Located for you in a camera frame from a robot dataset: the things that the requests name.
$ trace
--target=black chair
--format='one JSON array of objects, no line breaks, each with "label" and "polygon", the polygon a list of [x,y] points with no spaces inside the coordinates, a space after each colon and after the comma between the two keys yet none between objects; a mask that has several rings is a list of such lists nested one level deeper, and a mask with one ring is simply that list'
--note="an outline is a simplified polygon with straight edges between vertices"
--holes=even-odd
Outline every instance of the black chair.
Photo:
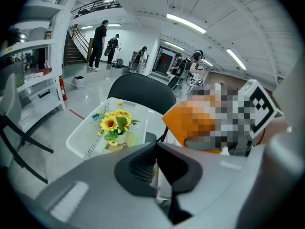
[{"label": "black chair", "polygon": [[[171,88],[162,82],[145,75],[129,73],[119,77],[112,85],[108,98],[115,97],[146,106],[160,114],[165,114],[173,105],[176,98]],[[157,140],[163,142],[168,128]],[[156,136],[146,133],[145,142],[155,142]]]},{"label": "black chair", "polygon": [[48,180],[33,170],[17,152],[22,140],[28,141],[51,154],[54,151],[21,131],[18,125],[21,116],[21,103],[16,85],[16,75],[12,73],[7,79],[4,95],[0,101],[0,166],[9,167],[12,160],[15,159],[22,168],[26,168],[39,180],[48,184]]}]

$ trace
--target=pixelated blurred area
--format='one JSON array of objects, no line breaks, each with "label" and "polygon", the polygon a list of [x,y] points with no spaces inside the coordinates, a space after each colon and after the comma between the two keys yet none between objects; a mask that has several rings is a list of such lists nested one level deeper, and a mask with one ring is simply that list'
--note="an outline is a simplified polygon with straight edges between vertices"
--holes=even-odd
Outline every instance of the pixelated blurred area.
[{"label": "pixelated blurred area", "polygon": [[248,135],[254,121],[253,105],[236,89],[204,85],[192,89],[187,101],[173,107],[163,121],[183,147],[187,140],[201,143],[205,151],[219,150]]}]

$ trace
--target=fluorescent light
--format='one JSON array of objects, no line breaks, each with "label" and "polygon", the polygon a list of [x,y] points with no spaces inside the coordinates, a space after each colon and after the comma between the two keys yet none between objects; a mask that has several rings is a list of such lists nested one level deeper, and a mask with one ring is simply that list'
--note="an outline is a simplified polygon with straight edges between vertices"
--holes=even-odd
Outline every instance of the fluorescent light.
[{"label": "fluorescent light", "polygon": [[176,47],[176,48],[179,48],[180,50],[184,50],[183,48],[179,47],[179,46],[176,46],[170,42],[165,42],[166,44],[170,45],[170,46],[173,46],[173,47]]},{"label": "fluorescent light", "polygon": [[232,52],[231,49],[227,49],[226,50],[234,59],[235,61],[239,64],[239,66],[243,69],[243,70],[247,70],[246,66],[244,66],[244,64],[240,61],[240,59]]},{"label": "fluorescent light", "polygon": [[87,29],[87,28],[92,28],[92,27],[93,27],[92,25],[89,25],[89,26],[81,27],[81,29]]},{"label": "fluorescent light", "polygon": [[206,62],[209,66],[213,66],[210,62],[208,62],[207,60],[203,60],[204,62]]},{"label": "fluorescent light", "polygon": [[105,0],[104,2],[112,2],[113,0]]},{"label": "fluorescent light", "polygon": [[187,21],[187,20],[185,20],[185,19],[182,19],[182,18],[180,18],[180,17],[174,16],[174,15],[169,14],[169,13],[167,14],[167,17],[168,17],[169,19],[172,19],[172,20],[181,22],[181,23],[183,23],[183,24],[185,24],[185,25],[188,25],[188,26],[194,28],[195,30],[200,31],[201,33],[205,33],[205,32],[206,32],[206,30],[205,30],[204,28],[201,28],[201,27],[199,27],[198,25],[195,25],[194,23],[189,22],[189,21]]}]

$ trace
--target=door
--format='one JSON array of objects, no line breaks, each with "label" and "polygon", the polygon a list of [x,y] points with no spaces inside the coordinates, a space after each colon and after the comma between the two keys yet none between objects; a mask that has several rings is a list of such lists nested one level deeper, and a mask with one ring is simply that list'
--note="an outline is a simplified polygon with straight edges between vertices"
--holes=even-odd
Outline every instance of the door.
[{"label": "door", "polygon": [[172,60],[173,60],[172,56],[162,52],[161,56],[158,60],[158,63],[157,63],[156,71],[166,75],[166,72],[168,71],[169,67],[171,66]]},{"label": "door", "polygon": [[156,59],[155,59],[155,62],[154,62],[152,71],[156,71],[156,68],[157,68],[157,66],[158,66],[158,62],[159,62],[159,59],[160,59],[160,57],[161,57],[162,51],[163,51],[163,49],[160,48],[160,50],[159,50],[159,52],[158,52],[158,56],[157,56]]}]

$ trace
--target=flower pot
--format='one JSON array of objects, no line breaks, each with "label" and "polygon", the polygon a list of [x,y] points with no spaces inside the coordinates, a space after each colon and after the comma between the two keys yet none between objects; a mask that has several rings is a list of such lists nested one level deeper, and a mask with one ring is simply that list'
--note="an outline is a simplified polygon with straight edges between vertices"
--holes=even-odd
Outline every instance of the flower pot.
[{"label": "flower pot", "polygon": [[127,131],[124,132],[122,135],[118,135],[118,137],[115,139],[115,141],[118,143],[118,145],[124,144],[127,141],[128,133]]}]

